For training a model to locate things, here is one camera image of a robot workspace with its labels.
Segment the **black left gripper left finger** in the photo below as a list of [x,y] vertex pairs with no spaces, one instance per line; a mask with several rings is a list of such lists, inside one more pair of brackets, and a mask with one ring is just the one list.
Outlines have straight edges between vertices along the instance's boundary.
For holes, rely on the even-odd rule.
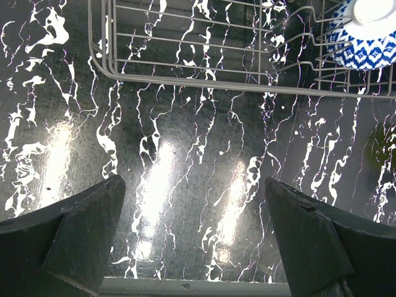
[[98,296],[126,195],[114,175],[1,222],[1,296]]

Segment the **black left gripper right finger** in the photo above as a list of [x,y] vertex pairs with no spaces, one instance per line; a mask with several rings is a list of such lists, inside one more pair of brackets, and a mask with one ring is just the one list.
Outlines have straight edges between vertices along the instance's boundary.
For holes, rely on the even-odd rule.
[[268,177],[265,198],[292,296],[395,296],[395,228]]

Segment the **blue white patterned bowl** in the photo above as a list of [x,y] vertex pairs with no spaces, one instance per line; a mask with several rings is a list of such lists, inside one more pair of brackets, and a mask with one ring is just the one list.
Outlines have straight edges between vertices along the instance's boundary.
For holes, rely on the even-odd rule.
[[329,56],[358,71],[395,63],[395,1],[343,1],[325,34]]

